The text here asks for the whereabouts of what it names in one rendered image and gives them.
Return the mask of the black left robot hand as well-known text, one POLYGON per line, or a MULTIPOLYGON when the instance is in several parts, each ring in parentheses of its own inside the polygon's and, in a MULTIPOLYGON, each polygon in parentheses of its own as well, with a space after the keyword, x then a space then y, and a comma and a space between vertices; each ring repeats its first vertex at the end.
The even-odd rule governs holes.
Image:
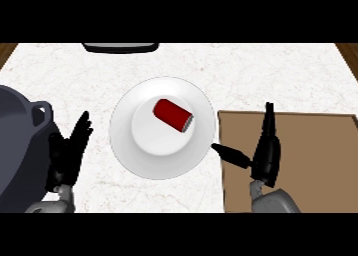
POLYGON ((73 187, 77 182, 83 153, 94 132, 91 125, 89 112, 85 111, 70 137, 64 138, 60 132, 49 135, 51 164, 46 178, 48 192, 57 193, 63 185, 73 187))

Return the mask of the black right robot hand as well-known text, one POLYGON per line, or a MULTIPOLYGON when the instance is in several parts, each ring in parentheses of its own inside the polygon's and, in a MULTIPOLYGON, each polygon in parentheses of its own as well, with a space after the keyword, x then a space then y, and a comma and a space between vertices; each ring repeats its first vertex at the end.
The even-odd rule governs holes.
POLYGON ((250 177, 255 180, 262 181, 268 187, 275 187, 280 173, 281 143, 277 136, 275 112, 272 103, 266 103, 262 134, 253 158, 249 158, 240 150, 218 143, 212 144, 212 148, 218 152, 224 161, 241 167, 243 169, 252 168, 250 177))

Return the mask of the brown tray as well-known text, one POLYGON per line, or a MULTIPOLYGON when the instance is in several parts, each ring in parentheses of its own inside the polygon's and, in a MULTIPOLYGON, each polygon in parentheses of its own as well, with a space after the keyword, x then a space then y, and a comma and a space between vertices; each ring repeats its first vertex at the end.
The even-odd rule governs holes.
MULTIPOLYGON (((221 144, 253 158, 262 112, 219 111, 221 144)), ((358 212, 358 118, 352 114, 277 113, 281 169, 275 189, 302 212, 358 212)), ((227 212, 250 212, 250 169, 222 161, 227 212)), ((275 189, 264 187, 264 193, 275 189)))

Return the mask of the white round plate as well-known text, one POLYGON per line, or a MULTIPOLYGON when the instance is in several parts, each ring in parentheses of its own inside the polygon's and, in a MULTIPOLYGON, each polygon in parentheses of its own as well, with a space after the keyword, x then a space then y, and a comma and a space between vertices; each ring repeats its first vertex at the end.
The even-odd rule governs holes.
POLYGON ((181 78, 159 77, 141 82, 114 108, 113 152, 125 168, 147 179, 175 178, 197 166, 209 152, 215 132, 212 103, 200 88, 181 78), (185 132, 156 117, 160 99, 168 99, 193 114, 185 132))

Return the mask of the red can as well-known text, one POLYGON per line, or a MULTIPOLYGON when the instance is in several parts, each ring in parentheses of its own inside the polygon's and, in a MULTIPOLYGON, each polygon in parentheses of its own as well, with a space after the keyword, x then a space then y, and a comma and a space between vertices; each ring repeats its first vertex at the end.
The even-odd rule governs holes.
POLYGON ((154 116, 181 133, 191 125, 194 115, 169 99, 160 99, 153 108, 154 116))

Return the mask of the dark grey pot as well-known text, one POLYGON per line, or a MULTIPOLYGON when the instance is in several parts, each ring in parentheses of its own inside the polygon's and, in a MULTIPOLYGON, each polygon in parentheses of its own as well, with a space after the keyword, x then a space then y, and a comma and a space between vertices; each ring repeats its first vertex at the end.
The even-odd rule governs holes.
POLYGON ((45 197, 52 106, 0 85, 0 213, 20 213, 45 197))

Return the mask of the black and grey appliance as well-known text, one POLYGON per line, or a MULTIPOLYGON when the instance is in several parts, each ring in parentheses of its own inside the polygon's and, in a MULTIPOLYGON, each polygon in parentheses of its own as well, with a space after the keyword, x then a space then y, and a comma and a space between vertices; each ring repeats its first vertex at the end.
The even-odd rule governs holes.
POLYGON ((107 54, 147 53, 159 49, 159 43, 83 43, 89 52, 107 54))

